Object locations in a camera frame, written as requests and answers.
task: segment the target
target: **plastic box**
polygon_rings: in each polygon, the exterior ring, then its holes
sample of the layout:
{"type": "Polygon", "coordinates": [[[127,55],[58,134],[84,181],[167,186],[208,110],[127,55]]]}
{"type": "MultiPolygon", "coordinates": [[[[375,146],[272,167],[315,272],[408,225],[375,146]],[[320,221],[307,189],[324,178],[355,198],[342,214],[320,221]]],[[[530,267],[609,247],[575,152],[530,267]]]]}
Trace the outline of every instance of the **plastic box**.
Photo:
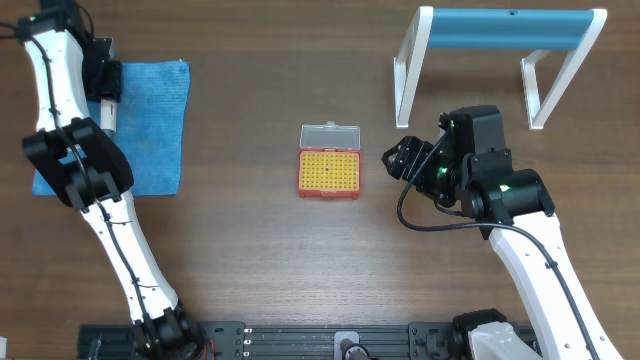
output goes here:
{"type": "Polygon", "coordinates": [[[303,125],[298,155],[300,197],[352,198],[360,196],[362,164],[360,128],[303,125]]]}

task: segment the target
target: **wooden table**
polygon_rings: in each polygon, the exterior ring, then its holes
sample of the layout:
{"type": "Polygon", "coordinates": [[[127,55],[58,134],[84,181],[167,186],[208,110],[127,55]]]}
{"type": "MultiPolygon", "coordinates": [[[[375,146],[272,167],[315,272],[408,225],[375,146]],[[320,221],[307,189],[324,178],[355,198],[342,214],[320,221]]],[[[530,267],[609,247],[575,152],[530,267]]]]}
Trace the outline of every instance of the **wooden table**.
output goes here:
{"type": "MultiPolygon", "coordinates": [[[[392,58],[419,5],[392,0],[83,1],[122,61],[183,59],[192,87],[175,197],[136,200],[149,245],[187,308],[202,320],[250,324],[407,324],[496,307],[526,313],[479,232],[423,234],[398,222],[404,183],[384,150],[404,135],[433,141],[442,111],[496,104],[515,168],[545,181],[573,265],[608,336],[640,358],[640,5],[609,18],[543,131],[527,129],[520,51],[430,51],[410,129],[394,128],[392,58]],[[302,200],[300,126],[362,131],[357,201],[302,200]]],[[[444,1],[429,3],[445,7],[444,1]]],[[[557,8],[555,1],[462,1],[459,7],[557,8]]],[[[0,21],[37,12],[0,3],[0,21]]],[[[541,91],[562,56],[539,65],[541,91]]],[[[0,43],[0,335],[21,358],[70,358],[80,324],[127,324],[102,246],[80,215],[31,196],[20,139],[37,99],[26,52],[0,43]]],[[[417,223],[451,222],[412,192],[417,223]]]]}

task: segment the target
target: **white and blue rack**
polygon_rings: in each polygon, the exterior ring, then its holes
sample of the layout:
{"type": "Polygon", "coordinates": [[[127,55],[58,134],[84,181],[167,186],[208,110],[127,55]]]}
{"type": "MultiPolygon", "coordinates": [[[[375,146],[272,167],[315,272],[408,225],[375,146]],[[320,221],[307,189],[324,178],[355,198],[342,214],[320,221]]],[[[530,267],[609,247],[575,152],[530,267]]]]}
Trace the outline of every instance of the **white and blue rack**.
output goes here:
{"type": "Polygon", "coordinates": [[[595,43],[607,11],[418,8],[394,58],[396,127],[409,115],[427,48],[533,49],[522,59],[522,80],[531,130],[541,130],[595,43]],[[550,51],[567,51],[549,94],[540,105],[535,64],[550,51]]]}

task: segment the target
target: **wooden tabletop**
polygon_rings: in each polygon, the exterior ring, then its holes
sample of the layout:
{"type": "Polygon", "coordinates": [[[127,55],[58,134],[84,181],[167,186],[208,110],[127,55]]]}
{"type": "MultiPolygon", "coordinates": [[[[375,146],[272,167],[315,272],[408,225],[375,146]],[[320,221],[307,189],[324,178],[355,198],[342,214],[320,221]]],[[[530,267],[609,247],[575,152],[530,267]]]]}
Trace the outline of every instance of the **wooden tabletop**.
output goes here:
{"type": "MultiPolygon", "coordinates": [[[[477,230],[404,228],[404,183],[382,153],[407,134],[433,141],[438,114],[495,104],[516,169],[544,180],[573,266],[607,335],[640,358],[640,5],[432,1],[434,7],[608,5],[593,50],[543,131],[529,131],[522,51],[429,51],[410,128],[395,129],[392,59],[419,5],[393,0],[83,1],[118,59],[191,64],[180,191],[136,199],[160,268],[200,320],[248,324],[407,324],[495,307],[527,316],[504,265],[477,230]],[[357,201],[300,199],[302,124],[360,126],[357,201]]],[[[0,21],[38,11],[3,1],[0,21]]],[[[562,63],[539,64],[548,91],[562,63]]],[[[0,336],[9,355],[71,358],[81,324],[127,324],[108,258],[80,214],[31,195],[21,139],[36,123],[33,69],[0,43],[0,336]]],[[[455,221],[411,192],[416,223],[455,221]]]]}

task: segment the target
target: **clear plastic lid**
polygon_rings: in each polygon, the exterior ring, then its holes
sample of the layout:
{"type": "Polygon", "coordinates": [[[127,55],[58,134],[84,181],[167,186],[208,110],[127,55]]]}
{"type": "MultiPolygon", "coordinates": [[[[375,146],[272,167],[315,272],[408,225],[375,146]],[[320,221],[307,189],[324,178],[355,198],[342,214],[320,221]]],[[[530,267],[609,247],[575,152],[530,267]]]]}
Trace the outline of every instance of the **clear plastic lid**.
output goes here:
{"type": "Polygon", "coordinates": [[[302,125],[300,148],[360,150],[360,127],[338,126],[333,121],[326,125],[302,125]]]}

